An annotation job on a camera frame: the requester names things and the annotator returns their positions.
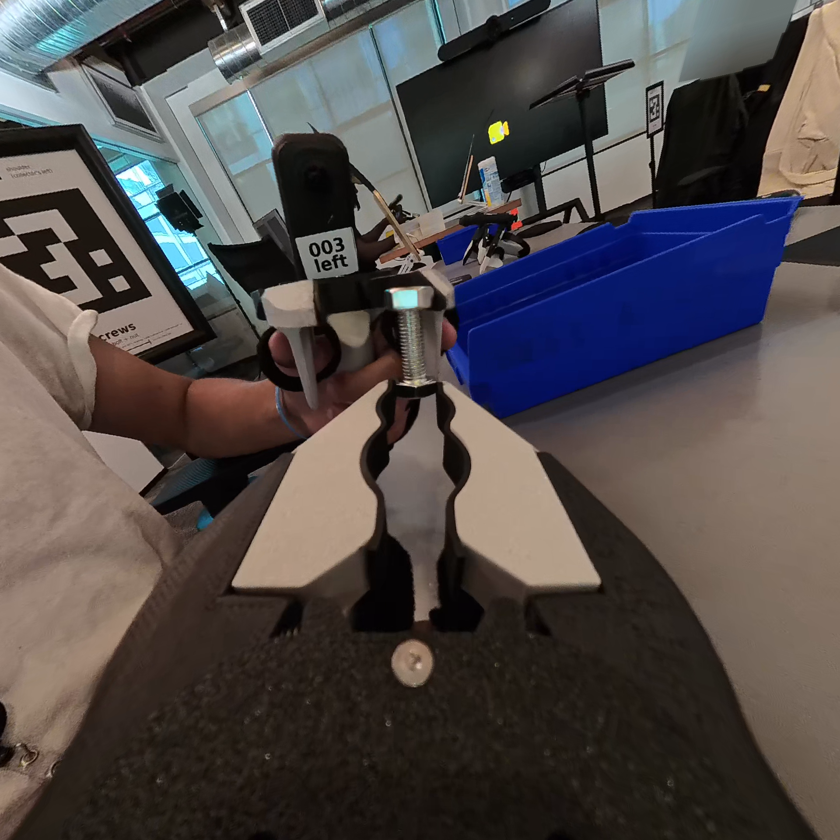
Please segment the silver air duct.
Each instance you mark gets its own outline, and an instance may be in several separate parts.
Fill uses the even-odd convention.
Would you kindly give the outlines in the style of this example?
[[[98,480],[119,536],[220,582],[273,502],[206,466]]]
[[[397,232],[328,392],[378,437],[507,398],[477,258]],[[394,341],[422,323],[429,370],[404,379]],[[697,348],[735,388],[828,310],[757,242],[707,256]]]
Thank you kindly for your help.
[[[286,47],[296,49],[303,46],[316,37],[326,35],[331,29],[339,27],[347,20],[358,17],[363,11],[375,5],[375,2],[364,1],[320,2],[327,19],[326,23],[313,26],[292,37],[285,44],[261,55],[239,12],[239,5],[243,2],[205,1],[204,6],[215,14],[223,30],[221,35],[211,38],[207,44],[214,64],[223,78],[227,82],[233,82],[246,75],[252,67],[257,67],[278,50],[283,50]]]
[[[67,58],[113,60],[146,81],[242,23],[239,1],[2,2],[2,69],[34,76]]]

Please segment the large black television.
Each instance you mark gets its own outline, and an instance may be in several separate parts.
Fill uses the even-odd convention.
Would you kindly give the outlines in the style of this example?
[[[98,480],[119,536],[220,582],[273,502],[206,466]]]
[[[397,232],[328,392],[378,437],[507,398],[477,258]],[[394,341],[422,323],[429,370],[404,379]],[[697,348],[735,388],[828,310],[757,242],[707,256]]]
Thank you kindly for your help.
[[[534,110],[529,104],[603,64],[597,2],[573,1],[514,28],[493,46],[399,84],[397,96],[431,206],[459,196],[470,156],[471,193],[481,186],[477,165],[487,157],[496,158],[505,180],[582,147],[572,97]],[[509,136],[490,145],[487,128],[499,120],[508,121]]]

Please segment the person's white shirt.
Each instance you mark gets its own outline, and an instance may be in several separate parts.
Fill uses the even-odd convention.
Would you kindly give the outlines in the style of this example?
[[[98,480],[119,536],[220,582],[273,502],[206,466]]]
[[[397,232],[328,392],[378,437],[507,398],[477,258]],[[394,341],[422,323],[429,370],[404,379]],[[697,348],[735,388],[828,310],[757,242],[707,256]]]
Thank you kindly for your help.
[[[84,435],[98,315],[1,270],[2,838],[37,802],[115,649],[182,542]]]

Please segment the black hanging speaker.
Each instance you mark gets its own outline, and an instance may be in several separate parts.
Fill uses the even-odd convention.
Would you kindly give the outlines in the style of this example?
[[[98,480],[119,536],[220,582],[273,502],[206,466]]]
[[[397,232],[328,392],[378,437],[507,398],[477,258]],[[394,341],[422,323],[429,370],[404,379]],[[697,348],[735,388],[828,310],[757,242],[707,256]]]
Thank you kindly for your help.
[[[203,227],[203,214],[185,191],[177,192],[169,184],[157,191],[156,196],[159,213],[175,230],[194,235]]]

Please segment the black office chair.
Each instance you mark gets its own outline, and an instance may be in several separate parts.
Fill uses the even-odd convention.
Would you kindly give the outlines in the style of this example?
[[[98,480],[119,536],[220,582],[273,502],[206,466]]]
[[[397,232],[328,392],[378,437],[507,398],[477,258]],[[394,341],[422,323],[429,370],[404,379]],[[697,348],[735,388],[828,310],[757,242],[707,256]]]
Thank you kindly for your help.
[[[261,301],[268,288],[298,281],[293,247],[278,209],[255,222],[259,239],[240,245],[209,243],[207,249],[220,266],[246,292],[255,305],[257,318],[265,320]]]

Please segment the wooden rod on white base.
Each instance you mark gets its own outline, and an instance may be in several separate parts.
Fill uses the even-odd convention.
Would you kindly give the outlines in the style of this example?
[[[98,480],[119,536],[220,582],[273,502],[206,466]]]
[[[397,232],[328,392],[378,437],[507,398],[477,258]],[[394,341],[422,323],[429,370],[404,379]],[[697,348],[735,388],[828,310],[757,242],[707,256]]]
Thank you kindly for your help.
[[[400,219],[403,216],[399,215],[393,209],[392,205],[385,201],[371,180],[362,174],[353,164],[350,164],[350,173],[353,184],[355,186],[363,186],[372,195],[384,218],[384,222],[374,226],[368,234],[363,234],[356,238],[357,250],[361,261],[364,263],[376,261],[394,249],[394,245],[386,248],[384,245],[385,240],[380,239],[385,229],[391,226],[393,231],[392,236],[406,249],[406,256],[402,267],[398,270],[399,273],[406,274],[411,270],[421,267],[424,263],[419,249],[401,225]]]

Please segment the steel hex bolt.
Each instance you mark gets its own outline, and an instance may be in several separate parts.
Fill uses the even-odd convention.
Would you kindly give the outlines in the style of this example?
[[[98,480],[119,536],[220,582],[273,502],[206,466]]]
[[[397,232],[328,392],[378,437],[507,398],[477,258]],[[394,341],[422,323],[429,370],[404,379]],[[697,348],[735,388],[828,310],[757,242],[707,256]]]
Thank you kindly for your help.
[[[395,315],[396,335],[402,358],[402,381],[409,385],[432,382],[427,372],[424,313],[434,302],[431,287],[392,287],[385,305]]]

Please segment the blue plastic bin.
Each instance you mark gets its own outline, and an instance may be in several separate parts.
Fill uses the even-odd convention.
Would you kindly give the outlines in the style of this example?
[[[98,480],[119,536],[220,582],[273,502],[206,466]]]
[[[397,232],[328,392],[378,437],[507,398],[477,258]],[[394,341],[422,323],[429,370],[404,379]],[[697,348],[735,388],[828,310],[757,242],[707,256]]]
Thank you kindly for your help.
[[[801,201],[637,212],[462,283],[449,364],[509,417],[751,328]]]
[[[480,231],[479,226],[459,227],[454,233],[447,234],[437,242],[440,258],[446,266],[462,263],[465,254],[473,245]]]

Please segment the person's left hand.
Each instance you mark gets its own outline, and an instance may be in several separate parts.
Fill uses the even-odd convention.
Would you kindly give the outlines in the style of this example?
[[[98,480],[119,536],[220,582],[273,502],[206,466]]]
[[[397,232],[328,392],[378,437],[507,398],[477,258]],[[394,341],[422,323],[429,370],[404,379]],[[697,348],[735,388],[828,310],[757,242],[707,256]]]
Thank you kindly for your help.
[[[450,350],[456,343],[456,326],[444,316],[440,353]],[[286,375],[297,375],[291,347],[280,332],[273,333],[268,342],[272,358],[279,370]],[[347,407],[360,400],[368,391],[382,382],[402,379],[402,359],[386,341],[377,326],[372,335],[373,361],[358,371],[340,371],[318,384],[318,410],[312,410],[302,393],[283,392],[280,405],[284,417],[296,433],[311,436],[341,414]],[[318,337],[314,359],[321,370],[331,359],[329,341]],[[402,439],[414,424],[419,411],[419,401],[398,398],[395,402],[394,421],[388,432],[389,444]]]

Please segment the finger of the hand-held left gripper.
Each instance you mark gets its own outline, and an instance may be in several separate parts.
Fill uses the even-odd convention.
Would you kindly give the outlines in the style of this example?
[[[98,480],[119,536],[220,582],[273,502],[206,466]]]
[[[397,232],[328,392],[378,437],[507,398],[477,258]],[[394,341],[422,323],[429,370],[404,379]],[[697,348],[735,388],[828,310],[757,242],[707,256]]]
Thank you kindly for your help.
[[[275,368],[278,372],[294,370],[300,389],[310,408],[319,408],[319,384],[316,365],[316,328],[319,316],[313,280],[298,280],[267,289],[262,296],[266,319],[274,334],[282,334],[289,345],[292,361]]]
[[[339,340],[340,358],[336,372],[357,372],[375,358],[369,310],[344,311],[327,316],[327,324]]]

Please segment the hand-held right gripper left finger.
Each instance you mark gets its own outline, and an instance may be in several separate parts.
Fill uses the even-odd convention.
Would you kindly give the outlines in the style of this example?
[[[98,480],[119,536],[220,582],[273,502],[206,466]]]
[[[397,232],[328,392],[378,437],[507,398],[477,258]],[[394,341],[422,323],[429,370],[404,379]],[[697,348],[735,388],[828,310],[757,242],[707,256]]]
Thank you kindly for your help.
[[[377,479],[390,448],[382,409],[393,407],[392,387],[378,384],[296,450],[234,592],[359,601],[369,591],[369,556],[385,532]]]

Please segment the grey desk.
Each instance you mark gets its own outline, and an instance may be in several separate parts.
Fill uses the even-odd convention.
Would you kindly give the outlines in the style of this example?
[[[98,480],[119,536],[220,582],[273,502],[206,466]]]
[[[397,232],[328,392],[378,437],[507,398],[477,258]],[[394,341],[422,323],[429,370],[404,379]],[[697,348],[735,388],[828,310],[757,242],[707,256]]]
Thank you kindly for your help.
[[[666,568],[821,838],[839,825],[838,278],[785,261],[761,324],[505,420]]]

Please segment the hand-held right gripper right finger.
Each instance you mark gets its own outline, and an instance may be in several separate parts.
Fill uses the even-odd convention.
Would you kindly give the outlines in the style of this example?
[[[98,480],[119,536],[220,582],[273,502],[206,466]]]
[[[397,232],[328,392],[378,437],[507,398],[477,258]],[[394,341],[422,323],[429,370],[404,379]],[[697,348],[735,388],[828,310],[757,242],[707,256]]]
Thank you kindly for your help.
[[[445,507],[439,600],[595,592],[602,579],[539,452],[451,384],[437,388]]]

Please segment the framed left tag sign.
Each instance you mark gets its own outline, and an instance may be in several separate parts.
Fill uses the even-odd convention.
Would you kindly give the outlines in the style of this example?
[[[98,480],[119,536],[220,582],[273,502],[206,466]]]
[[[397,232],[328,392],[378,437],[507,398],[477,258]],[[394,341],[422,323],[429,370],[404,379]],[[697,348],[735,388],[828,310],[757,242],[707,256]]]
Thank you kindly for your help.
[[[153,364],[216,338],[83,126],[2,129],[1,176],[3,266]]]

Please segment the black video bar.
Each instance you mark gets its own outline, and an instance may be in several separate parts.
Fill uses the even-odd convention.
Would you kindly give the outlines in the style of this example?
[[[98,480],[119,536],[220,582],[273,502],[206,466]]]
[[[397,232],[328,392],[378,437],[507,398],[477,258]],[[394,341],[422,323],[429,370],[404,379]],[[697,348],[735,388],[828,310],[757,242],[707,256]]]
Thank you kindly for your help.
[[[491,15],[484,24],[441,45],[437,51],[440,62],[446,63],[478,48],[495,45],[511,31],[536,18],[550,8],[550,1],[522,2],[502,15]]]

